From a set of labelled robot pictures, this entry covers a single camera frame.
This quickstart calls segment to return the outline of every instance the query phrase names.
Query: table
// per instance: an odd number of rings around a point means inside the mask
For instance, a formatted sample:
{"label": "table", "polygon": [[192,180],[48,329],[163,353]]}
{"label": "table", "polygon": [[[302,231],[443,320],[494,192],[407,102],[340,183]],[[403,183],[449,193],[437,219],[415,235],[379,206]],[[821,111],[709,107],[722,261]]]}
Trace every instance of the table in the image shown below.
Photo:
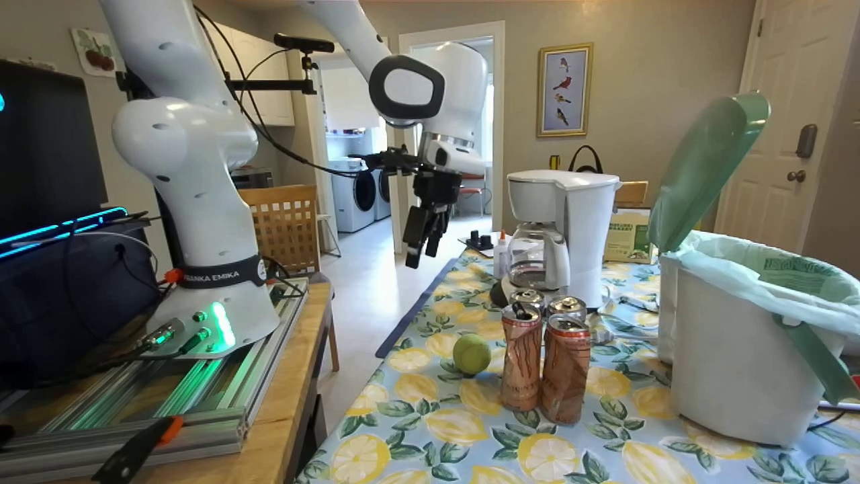
{"label": "table", "polygon": [[[853,481],[860,480],[860,417],[810,431],[794,449],[722,439],[681,419],[669,370],[657,359],[660,267],[609,267],[626,297],[609,314],[617,343],[595,347],[583,417],[547,422],[497,405],[501,312],[493,261],[465,253],[412,320],[396,351],[310,461],[300,481]],[[493,367],[461,378],[461,335],[493,343]]]}

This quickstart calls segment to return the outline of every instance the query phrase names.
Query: green light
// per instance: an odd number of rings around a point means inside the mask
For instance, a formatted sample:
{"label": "green light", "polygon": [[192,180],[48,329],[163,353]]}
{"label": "green light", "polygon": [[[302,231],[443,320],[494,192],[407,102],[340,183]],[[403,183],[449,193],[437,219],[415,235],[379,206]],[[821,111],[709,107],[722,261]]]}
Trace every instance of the green light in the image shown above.
{"label": "green light", "polygon": [[216,351],[236,347],[232,318],[226,314],[226,306],[220,302],[212,305],[212,314],[216,314],[218,336],[220,336],[220,343],[216,343],[212,347]]}

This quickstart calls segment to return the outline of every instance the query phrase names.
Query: coffee pot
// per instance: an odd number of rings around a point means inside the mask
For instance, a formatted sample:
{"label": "coffee pot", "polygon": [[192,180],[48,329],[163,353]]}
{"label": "coffee pot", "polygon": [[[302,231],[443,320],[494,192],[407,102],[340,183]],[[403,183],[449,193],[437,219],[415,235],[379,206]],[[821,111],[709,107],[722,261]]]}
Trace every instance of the coffee pot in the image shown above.
{"label": "coffee pot", "polygon": [[509,242],[505,288],[563,293],[599,309],[618,183],[617,175],[598,172],[509,172],[517,231]]}

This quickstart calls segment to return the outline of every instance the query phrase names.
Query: lime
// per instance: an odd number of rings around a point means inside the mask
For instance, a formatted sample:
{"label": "lime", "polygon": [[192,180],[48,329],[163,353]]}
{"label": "lime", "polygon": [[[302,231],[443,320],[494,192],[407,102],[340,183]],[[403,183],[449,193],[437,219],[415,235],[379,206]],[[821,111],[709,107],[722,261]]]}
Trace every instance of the lime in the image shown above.
{"label": "lime", "polygon": [[482,375],[490,367],[490,345],[476,335],[464,335],[455,345],[455,367],[468,378]]}

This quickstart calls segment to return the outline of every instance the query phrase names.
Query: picture frame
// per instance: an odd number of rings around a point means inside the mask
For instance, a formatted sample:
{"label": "picture frame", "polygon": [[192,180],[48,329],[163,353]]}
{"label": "picture frame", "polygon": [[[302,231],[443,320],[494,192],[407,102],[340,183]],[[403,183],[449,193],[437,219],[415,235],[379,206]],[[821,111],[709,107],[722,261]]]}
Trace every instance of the picture frame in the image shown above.
{"label": "picture frame", "polygon": [[537,138],[586,138],[593,43],[550,46],[537,55]]}

